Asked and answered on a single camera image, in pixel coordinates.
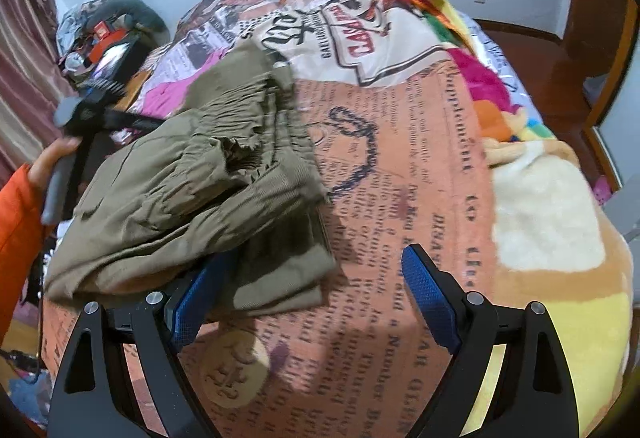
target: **olive green pants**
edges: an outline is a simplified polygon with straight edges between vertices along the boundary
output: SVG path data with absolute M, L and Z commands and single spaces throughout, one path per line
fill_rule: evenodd
M 217 317 L 320 304 L 319 282 L 336 264 L 294 100 L 289 67 L 239 44 L 190 86 L 181 113 L 98 169 L 50 262 L 46 295 L 116 304 L 240 247 Z

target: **metal screw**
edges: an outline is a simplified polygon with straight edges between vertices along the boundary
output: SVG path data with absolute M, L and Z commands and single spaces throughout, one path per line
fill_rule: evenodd
M 546 312 L 546 308 L 542 303 L 533 301 L 533 303 L 531 303 L 531 311 L 533 313 L 537 313 L 538 315 L 542 315 L 544 312 Z
M 484 297 L 481 293 L 478 292 L 469 292 L 466 294 L 466 300 L 471 304 L 475 304 L 476 306 L 481 305 L 484 302 Z
M 91 315 L 94 313 L 100 305 L 96 301 L 91 301 L 84 305 L 84 313 Z
M 162 300 L 162 292 L 155 291 L 146 296 L 146 302 L 149 304 L 158 304 Z

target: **door frame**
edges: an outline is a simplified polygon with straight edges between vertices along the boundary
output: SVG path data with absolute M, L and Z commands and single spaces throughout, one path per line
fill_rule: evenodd
M 618 96 L 622 82 L 625 79 L 626 70 L 628 69 L 636 45 L 639 26 L 638 4 L 636 0 L 626 0 L 625 22 L 618 50 L 616 51 L 611 70 L 607 75 L 600 96 L 582 128 L 582 132 L 593 149 L 598 163 L 602 166 L 609 187 L 611 187 L 611 190 L 614 192 L 622 187 L 622 180 L 607 150 L 607 146 L 604 144 L 600 135 L 600 125 L 607 116 L 607 113 L 609 113 L 613 101 Z

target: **pile of clothes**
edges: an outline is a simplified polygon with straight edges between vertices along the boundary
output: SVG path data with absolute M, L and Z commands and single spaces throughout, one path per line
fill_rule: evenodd
M 65 12 L 56 31 L 58 64 L 65 75 L 82 80 L 106 48 L 131 31 L 153 36 L 165 33 L 166 25 L 141 0 L 88 0 L 77 4 Z
M 46 295 L 108 306 L 238 248 L 219 316 L 321 304 L 336 269 L 318 214 L 327 190 L 289 66 L 240 42 L 190 84 L 181 111 L 100 167 L 50 262 Z

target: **bed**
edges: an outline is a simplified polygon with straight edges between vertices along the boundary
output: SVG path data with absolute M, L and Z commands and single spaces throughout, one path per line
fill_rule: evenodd
M 626 365 L 632 262 L 499 47 L 446 0 L 203 0 L 147 61 L 131 109 L 177 111 L 186 87 L 162 84 L 239 38 L 294 71 L 344 275 L 325 306 L 204 325 L 182 351 L 222 434 L 405 436 L 449 361 L 404 285 L 411 242 L 494 304 L 547 306 L 580 430 L 593 429 Z M 74 315 L 47 304 L 45 317 L 55 373 Z M 503 355 L 496 346 L 465 432 L 482 423 Z M 162 432 L 134 347 L 127 358 L 145 422 Z

